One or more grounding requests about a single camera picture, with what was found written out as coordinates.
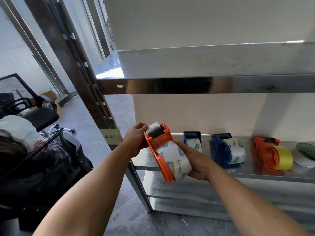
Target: marble tile floor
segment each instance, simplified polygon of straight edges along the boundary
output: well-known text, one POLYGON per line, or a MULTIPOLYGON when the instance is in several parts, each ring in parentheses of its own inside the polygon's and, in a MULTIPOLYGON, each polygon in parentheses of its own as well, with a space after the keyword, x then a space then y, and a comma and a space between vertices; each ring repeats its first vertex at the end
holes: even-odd
MULTIPOLYGON (((107 95, 106 100, 114 115, 122 136, 135 124, 131 95, 107 95)), ((85 155, 96 167, 109 153, 110 149, 100 134, 96 124, 79 96, 73 98, 62 108, 62 116, 57 121, 61 127, 75 128, 73 136, 81 142, 85 155)), ((138 171, 143 180, 144 171, 138 171)), ((108 236, 193 236, 193 235, 240 235, 231 221, 208 219, 181 215, 188 226, 177 214, 153 212, 148 214, 124 177, 116 205, 104 235, 108 236)), ((17 222, 10 222, 17 228, 17 222)), ((5 236, 30 236, 30 232, 16 230, 5 236)))

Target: chair base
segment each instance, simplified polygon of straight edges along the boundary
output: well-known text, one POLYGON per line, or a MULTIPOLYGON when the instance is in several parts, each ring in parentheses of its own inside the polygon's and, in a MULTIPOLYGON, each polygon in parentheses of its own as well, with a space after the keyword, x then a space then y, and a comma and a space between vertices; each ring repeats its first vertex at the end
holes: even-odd
MULTIPOLYGON (((69 131, 71 133, 74 133, 76 130, 74 128, 64 128, 64 131, 69 131)), ((56 132, 59 131, 59 124, 53 124, 48 131, 46 130, 41 130, 41 135, 44 138, 51 138, 56 132)))

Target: orange tape dispenser with yellow tape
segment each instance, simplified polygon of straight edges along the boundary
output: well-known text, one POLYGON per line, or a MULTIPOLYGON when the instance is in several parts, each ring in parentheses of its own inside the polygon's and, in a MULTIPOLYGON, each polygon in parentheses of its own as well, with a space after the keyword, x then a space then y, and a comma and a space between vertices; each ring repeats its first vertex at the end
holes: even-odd
POLYGON ((254 142, 258 155, 266 168, 290 170, 293 165, 292 154, 287 148, 279 146, 279 139, 255 137, 254 142))

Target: right hand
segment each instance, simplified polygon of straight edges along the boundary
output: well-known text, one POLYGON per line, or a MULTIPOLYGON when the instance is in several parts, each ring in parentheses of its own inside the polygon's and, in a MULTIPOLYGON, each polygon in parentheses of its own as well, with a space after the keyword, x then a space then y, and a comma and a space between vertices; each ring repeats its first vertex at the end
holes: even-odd
POLYGON ((209 166, 213 164, 212 160, 209 157, 202 154, 201 152, 187 146, 185 143, 181 141, 174 141, 179 148, 185 153, 187 156, 192 171, 188 174, 190 177, 195 178, 196 180, 207 181, 209 174, 209 166))

